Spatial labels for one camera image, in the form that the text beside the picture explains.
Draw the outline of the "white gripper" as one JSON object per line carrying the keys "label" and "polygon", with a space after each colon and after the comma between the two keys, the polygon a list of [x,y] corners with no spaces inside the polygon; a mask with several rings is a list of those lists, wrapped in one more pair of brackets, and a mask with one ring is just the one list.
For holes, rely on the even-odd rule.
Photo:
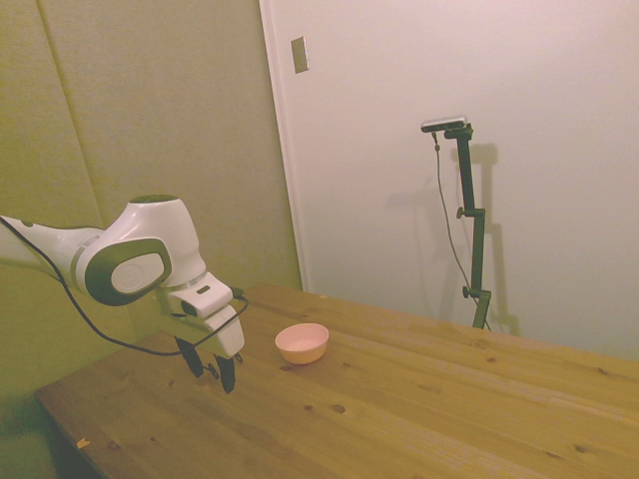
{"label": "white gripper", "polygon": [[[224,391],[230,394],[236,386],[234,356],[245,346],[245,337],[236,310],[227,305],[209,316],[204,326],[214,336],[210,339]],[[204,365],[196,346],[180,337],[175,338],[179,351],[196,377],[204,374]]]}

